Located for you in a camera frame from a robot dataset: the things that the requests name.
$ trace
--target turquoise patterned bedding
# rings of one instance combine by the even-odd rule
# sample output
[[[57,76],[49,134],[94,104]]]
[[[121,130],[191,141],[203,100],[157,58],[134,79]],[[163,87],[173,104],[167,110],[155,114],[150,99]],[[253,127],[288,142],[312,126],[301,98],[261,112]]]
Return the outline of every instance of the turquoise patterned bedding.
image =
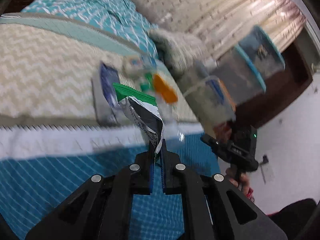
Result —
[[[148,37],[152,26],[130,0],[34,0],[22,12],[65,16],[114,33],[133,42],[157,58],[156,46]]]

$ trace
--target beige curtain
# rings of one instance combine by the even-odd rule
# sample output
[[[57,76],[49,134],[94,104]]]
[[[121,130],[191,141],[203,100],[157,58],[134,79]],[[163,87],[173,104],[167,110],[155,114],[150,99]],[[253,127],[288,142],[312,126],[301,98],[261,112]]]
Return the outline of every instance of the beige curtain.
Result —
[[[258,24],[284,51],[305,17],[291,0],[133,0],[153,23],[198,36],[218,59]]]

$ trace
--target wall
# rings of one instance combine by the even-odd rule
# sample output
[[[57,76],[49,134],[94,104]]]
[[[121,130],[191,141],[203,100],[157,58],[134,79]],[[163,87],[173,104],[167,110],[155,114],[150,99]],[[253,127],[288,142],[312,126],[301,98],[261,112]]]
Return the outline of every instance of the wall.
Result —
[[[251,174],[256,205],[266,214],[304,198],[320,199],[320,73],[287,109],[258,129],[257,161],[267,154],[274,178]],[[228,166],[219,160],[222,172]]]

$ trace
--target silver screw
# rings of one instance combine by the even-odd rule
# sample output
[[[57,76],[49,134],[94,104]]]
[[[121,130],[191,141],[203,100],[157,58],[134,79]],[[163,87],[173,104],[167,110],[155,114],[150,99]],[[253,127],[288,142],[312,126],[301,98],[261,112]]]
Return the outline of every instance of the silver screw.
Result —
[[[183,171],[186,168],[186,166],[182,163],[179,163],[176,165],[176,169],[179,171]]]
[[[91,177],[92,182],[99,182],[101,180],[101,176],[96,174]]]
[[[223,175],[221,174],[216,174],[214,177],[213,177],[216,181],[223,181],[224,177]]]
[[[130,170],[137,171],[138,169],[140,169],[140,166],[138,164],[131,164],[130,165]]]

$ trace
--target blue grid cloth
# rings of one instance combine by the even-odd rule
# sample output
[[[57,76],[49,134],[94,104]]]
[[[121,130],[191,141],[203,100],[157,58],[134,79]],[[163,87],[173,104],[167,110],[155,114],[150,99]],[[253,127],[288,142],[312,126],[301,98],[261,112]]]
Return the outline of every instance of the blue grid cloth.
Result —
[[[48,13],[79,20],[133,42],[158,58],[156,46],[148,37],[151,25],[136,11],[130,0],[34,0],[22,12]]]
[[[215,155],[200,136],[186,136],[185,145],[177,151],[182,163],[199,174],[219,173]],[[35,224],[93,174],[114,175],[146,150],[146,146],[136,146],[95,155],[1,161],[0,213],[12,231],[24,239]],[[173,240],[183,232],[181,196],[162,193],[160,168],[155,167],[153,193],[133,197],[130,240]]]

